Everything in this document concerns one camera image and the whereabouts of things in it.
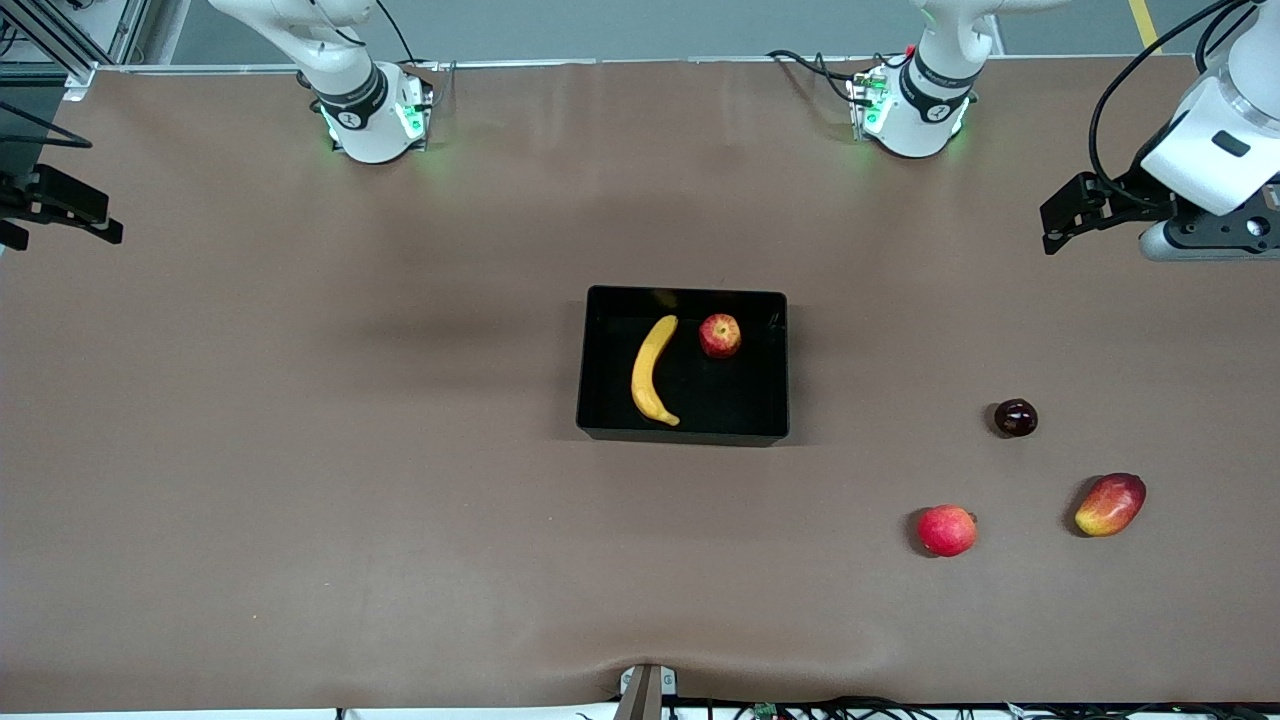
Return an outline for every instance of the black tray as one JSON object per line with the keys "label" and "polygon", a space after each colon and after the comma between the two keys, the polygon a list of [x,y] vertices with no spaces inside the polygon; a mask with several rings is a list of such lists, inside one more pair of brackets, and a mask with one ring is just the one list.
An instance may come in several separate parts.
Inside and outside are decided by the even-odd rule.
{"label": "black tray", "polygon": [[[742,346],[726,360],[703,354],[698,327],[728,313]],[[654,386],[680,418],[649,420],[631,401],[640,343],[664,315],[680,318],[654,369]],[[781,292],[595,286],[586,292],[577,427],[596,439],[763,447],[787,436],[787,299]]]}

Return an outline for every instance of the gray floor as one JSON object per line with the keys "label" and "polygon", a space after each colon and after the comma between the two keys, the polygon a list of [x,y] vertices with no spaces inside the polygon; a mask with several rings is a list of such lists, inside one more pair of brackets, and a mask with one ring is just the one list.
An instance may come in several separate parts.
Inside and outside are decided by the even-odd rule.
{"label": "gray floor", "polygon": [[[675,59],[799,53],[869,55],[920,36],[906,0],[385,0],[415,54],[433,60]],[[1160,32],[1204,0],[1151,0]],[[1075,0],[1066,8],[1001,19],[1010,54],[1133,54],[1142,38],[1126,0]],[[376,59],[404,53],[375,14],[360,28]],[[1187,53],[1188,33],[1170,46]],[[283,63],[285,58],[241,23],[192,0],[174,64]]]}

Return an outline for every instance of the apple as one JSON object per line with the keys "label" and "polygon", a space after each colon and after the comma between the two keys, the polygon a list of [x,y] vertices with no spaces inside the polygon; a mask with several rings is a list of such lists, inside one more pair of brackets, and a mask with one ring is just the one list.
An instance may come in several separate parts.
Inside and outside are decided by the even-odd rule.
{"label": "apple", "polygon": [[1075,524],[1094,538],[1114,536],[1129,527],[1147,500],[1147,486],[1138,475],[1112,473],[1098,478],[1075,511]]}
{"label": "apple", "polygon": [[710,357],[732,357],[742,346],[742,331],[733,315],[717,313],[703,320],[703,325],[698,328],[698,341],[703,343],[703,352]]}
{"label": "apple", "polygon": [[915,524],[920,542],[934,555],[955,557],[978,542],[978,523],[959,505],[940,505],[920,514]]}

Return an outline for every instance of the banana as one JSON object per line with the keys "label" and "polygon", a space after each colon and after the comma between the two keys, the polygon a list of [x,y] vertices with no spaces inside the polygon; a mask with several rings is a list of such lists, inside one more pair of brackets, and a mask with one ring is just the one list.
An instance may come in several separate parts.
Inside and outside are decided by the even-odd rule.
{"label": "banana", "polygon": [[667,348],[671,336],[676,334],[676,316],[667,315],[658,320],[649,336],[640,343],[640,352],[636,354],[635,368],[631,369],[631,400],[635,401],[640,413],[650,420],[667,423],[671,427],[680,424],[680,418],[667,413],[658,391],[653,388],[653,366],[658,363],[658,356]]}

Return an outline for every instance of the white robotic arm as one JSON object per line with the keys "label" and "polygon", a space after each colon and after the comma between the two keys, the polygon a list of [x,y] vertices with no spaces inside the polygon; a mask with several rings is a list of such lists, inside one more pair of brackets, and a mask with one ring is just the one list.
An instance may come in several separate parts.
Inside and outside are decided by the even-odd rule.
{"label": "white robotic arm", "polygon": [[1155,222],[1140,238],[1152,260],[1280,259],[1280,0],[1225,12],[1251,4],[1253,24],[1211,58],[1128,173],[1082,173],[1041,206],[1047,254],[1083,232]]}
{"label": "white robotic arm", "polygon": [[911,0],[924,14],[924,36],[909,55],[873,68],[851,87],[854,124],[906,158],[942,150],[969,108],[969,91],[995,45],[995,13],[1036,13],[1069,0]]}
{"label": "white robotic arm", "polygon": [[355,160],[385,163],[426,140],[422,81],[374,63],[351,28],[372,0],[209,0],[289,56],[320,100],[334,141]]}

